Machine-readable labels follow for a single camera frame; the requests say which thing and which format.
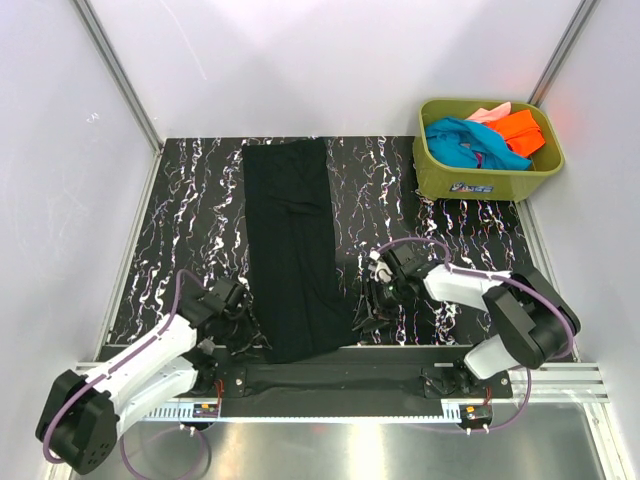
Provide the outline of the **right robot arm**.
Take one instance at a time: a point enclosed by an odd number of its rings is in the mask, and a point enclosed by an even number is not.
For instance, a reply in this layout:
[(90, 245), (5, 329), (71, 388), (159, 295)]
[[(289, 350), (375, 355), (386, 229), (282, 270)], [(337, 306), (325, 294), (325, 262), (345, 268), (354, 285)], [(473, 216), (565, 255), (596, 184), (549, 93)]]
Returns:
[(513, 368), (535, 370), (573, 350), (581, 323), (536, 268), (478, 271), (436, 263), (408, 268), (378, 260), (363, 280), (366, 311), (353, 329), (369, 333), (392, 321), (417, 299), (459, 304), (489, 315), (495, 335), (456, 362), (454, 384), (466, 396), (486, 389), (490, 378)]

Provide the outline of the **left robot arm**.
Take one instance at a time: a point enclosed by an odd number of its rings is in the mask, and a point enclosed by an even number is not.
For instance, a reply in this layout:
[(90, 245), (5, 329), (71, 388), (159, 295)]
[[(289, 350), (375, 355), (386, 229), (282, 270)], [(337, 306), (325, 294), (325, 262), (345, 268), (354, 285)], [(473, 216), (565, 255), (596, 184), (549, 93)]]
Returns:
[(198, 296), (174, 295), (171, 310), (136, 342), (85, 373), (53, 382), (36, 426), (45, 459), (79, 474), (95, 470), (139, 420), (180, 395), (220, 396), (213, 352), (243, 353), (259, 333), (245, 286), (217, 280)]

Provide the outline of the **black t-shirt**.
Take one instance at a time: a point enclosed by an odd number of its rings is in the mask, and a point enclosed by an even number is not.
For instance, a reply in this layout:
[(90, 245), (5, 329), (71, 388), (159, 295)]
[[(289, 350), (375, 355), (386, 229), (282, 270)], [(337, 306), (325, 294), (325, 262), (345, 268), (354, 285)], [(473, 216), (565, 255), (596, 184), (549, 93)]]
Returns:
[(340, 292), (323, 139), (242, 149), (252, 310), (272, 363), (355, 341)]

